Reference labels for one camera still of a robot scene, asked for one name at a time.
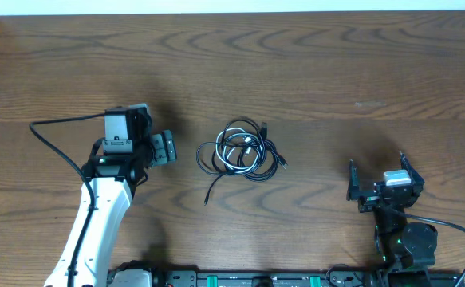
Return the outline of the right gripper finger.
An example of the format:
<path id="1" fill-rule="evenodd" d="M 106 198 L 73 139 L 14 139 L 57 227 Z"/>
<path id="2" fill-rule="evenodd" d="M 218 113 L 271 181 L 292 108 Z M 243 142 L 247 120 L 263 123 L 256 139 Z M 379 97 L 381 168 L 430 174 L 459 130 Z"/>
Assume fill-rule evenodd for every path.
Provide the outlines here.
<path id="1" fill-rule="evenodd" d="M 424 185 L 424 179 L 421 175 L 412 167 L 409 163 L 407 156 L 401 151 L 400 152 L 400 165 L 409 174 L 414 185 Z"/>
<path id="2" fill-rule="evenodd" d="M 357 167 L 355 166 L 354 161 L 351 159 L 349 161 L 349 185 L 346 199 L 348 201 L 358 200 L 360 197 L 360 191 L 360 184 L 357 178 Z"/>

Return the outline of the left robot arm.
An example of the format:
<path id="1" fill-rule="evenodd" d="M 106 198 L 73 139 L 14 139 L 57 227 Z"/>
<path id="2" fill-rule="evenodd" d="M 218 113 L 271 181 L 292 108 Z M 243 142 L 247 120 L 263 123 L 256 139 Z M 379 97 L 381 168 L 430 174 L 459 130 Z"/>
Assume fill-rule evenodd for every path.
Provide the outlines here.
<path id="1" fill-rule="evenodd" d="M 47 286 L 106 286 L 117 232 L 136 188 L 147 181 L 149 168 L 177 159 L 171 131 L 152 133 L 147 104 L 110 108 L 102 117 L 105 135 L 76 169 L 83 182 L 80 206 Z"/>

